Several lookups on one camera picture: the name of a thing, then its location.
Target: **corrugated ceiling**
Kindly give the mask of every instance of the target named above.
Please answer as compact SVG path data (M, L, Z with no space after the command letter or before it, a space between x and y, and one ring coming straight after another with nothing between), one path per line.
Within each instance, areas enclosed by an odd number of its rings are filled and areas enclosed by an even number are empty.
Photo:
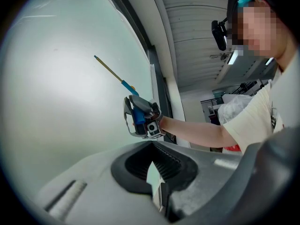
M228 0L163 0L169 17L177 60L178 87L184 88L201 82L212 84L225 61L211 33L211 22L226 18ZM238 57L224 76L224 82L240 81L257 57L246 51ZM265 67L259 65L251 79L261 76Z

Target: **ceiling light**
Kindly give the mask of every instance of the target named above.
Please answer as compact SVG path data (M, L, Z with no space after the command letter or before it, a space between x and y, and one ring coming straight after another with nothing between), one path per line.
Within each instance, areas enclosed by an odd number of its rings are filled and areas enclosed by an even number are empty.
M270 64L270 62L273 61L274 58L270 58L267 62L266 62L266 66Z
M238 57L238 55L239 55L238 50L234 50L234 52L231 54L231 57L230 57L230 59L228 61L228 64L232 65L235 62L235 60Z

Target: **white plastic bag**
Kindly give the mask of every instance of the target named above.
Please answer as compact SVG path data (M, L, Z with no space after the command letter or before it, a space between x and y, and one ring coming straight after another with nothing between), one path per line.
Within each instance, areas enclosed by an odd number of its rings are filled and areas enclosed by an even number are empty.
M222 104L217 111L220 123L224 124L235 118L245 107L247 107L251 99L251 96L237 95L229 103Z

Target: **red object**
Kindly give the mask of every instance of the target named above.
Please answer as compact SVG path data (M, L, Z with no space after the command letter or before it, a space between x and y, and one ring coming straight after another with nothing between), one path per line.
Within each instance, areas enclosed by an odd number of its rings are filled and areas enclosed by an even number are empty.
M225 147L224 149L233 151L233 152L241 152L241 149L240 149L239 145L237 145L237 144L232 147Z

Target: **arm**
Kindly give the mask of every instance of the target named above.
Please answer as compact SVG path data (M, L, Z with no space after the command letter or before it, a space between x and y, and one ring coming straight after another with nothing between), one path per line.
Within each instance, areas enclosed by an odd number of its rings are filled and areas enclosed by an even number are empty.
M223 126L211 123L184 122L163 117L161 128L184 140L205 147L222 148L237 144Z

